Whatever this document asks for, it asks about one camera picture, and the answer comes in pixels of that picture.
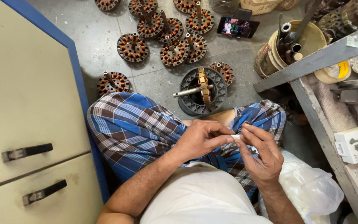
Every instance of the cabinet drawer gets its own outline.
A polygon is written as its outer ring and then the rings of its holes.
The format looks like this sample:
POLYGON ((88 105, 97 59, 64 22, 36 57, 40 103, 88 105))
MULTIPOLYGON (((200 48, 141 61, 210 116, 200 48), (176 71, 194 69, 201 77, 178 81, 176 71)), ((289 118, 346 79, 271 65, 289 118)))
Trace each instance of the cabinet drawer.
POLYGON ((67 48, 0 1, 0 182, 89 150, 67 48), (48 143, 52 151, 2 161, 48 143))
POLYGON ((0 186, 0 224, 90 224, 103 207, 90 153, 0 186), (66 180, 67 186, 27 206, 22 197, 66 180))

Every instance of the drawer handle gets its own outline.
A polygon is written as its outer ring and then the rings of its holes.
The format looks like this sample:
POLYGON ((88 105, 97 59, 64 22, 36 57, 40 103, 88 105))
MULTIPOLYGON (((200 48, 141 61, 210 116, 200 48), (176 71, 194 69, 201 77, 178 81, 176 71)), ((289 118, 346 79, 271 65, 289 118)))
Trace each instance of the drawer handle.
POLYGON ((60 180, 59 182, 55 183, 54 185, 48 186, 42 190, 34 191, 28 195, 23 196, 23 205, 27 206, 29 204, 32 204, 36 201, 42 200, 46 198, 47 196, 50 196, 51 194, 55 193, 56 191, 59 191, 67 186, 66 180, 60 180))
POLYGON ((53 150, 52 143, 20 148, 17 150, 3 152, 2 160, 4 163, 6 163, 12 160, 21 159, 30 155, 48 152, 51 150, 53 150))

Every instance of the white plastic bag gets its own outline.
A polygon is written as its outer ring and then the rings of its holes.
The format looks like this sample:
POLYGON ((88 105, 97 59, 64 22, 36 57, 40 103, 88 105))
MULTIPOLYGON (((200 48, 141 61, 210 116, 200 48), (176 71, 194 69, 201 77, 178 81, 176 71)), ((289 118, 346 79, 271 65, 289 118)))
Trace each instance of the white plastic bag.
POLYGON ((310 167, 286 150, 281 153, 279 181, 296 210, 306 224, 329 223, 327 215, 337 210, 344 197, 332 174, 310 167))

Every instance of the phone screen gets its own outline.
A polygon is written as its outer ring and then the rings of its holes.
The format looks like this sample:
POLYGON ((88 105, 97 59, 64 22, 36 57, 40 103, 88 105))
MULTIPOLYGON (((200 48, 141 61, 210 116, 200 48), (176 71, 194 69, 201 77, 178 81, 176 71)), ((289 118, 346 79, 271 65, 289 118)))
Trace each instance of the phone screen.
POLYGON ((259 26, 259 22, 235 19, 222 16, 217 33, 233 36, 251 38, 259 26))

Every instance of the checkered lungi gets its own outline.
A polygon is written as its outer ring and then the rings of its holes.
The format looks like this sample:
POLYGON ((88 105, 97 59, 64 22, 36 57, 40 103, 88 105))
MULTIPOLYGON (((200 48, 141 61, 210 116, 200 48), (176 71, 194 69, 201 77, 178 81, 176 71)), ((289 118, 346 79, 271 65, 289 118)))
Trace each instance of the checkered lungi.
MULTIPOLYGON (((284 110, 270 100, 235 107, 230 129, 241 132, 248 124, 271 133, 279 144, 286 122, 284 110)), ((92 136, 112 170, 122 180, 157 160, 170 150, 188 128, 169 110, 146 96, 134 93, 109 93, 97 100, 87 113, 92 136)), ((257 157, 255 150, 249 146, 257 157)), ((203 161, 235 177, 250 196, 256 189, 238 147, 230 143, 191 161, 203 161)))

